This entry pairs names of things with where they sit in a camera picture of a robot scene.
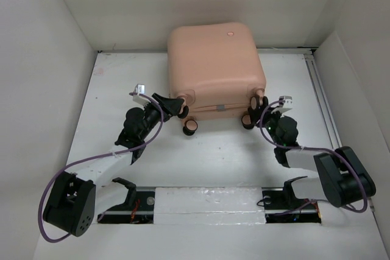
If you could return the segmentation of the pink hard-shell suitcase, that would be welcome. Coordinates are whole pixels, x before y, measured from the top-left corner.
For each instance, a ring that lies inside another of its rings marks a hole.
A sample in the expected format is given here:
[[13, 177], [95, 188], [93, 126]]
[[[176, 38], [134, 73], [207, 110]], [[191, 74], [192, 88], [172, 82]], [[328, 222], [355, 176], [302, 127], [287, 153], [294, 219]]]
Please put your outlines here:
[[266, 76], [250, 29], [242, 23], [182, 26], [168, 38], [170, 97], [183, 99], [183, 133], [195, 134], [199, 121], [241, 118], [244, 128], [256, 120]]

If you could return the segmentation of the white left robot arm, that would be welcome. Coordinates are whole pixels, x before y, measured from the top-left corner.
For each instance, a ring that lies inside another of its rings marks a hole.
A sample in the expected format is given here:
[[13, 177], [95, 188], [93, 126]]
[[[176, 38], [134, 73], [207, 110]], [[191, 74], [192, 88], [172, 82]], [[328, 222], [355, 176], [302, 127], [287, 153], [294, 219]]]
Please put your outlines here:
[[154, 93], [130, 94], [138, 107], [126, 113], [114, 146], [106, 153], [75, 161], [60, 169], [46, 185], [38, 204], [38, 228], [46, 242], [82, 236], [111, 207], [136, 205], [136, 184], [116, 176], [143, 154], [172, 117], [189, 113], [186, 98]]

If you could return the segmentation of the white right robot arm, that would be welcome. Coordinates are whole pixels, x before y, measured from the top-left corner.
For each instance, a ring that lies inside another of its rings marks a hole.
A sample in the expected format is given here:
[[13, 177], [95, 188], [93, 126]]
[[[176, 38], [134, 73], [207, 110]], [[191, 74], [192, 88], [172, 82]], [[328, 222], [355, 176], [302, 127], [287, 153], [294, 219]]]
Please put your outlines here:
[[278, 108], [260, 111], [257, 127], [271, 143], [277, 162], [287, 168], [301, 168], [318, 174], [325, 200], [337, 208], [363, 213], [376, 186], [351, 147], [335, 150], [301, 146], [297, 142], [297, 122]]

